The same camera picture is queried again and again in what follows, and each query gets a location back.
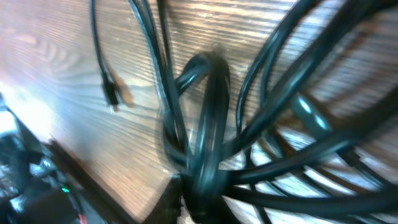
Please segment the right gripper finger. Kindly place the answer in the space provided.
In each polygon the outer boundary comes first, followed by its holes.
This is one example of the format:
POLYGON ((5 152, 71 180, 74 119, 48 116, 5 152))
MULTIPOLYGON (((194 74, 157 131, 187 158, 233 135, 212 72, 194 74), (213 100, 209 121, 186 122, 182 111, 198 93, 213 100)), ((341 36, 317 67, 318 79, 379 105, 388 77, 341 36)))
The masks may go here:
POLYGON ((177 224, 182 212, 182 189, 179 175, 174 175, 153 210, 146 224, 177 224))

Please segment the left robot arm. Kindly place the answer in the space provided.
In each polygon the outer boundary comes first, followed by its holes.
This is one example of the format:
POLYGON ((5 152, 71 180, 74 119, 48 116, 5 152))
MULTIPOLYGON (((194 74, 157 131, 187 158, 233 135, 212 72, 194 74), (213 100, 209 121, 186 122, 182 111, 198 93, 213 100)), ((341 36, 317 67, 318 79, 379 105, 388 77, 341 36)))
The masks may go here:
POLYGON ((77 190, 1 99, 1 223, 87 224, 77 190))

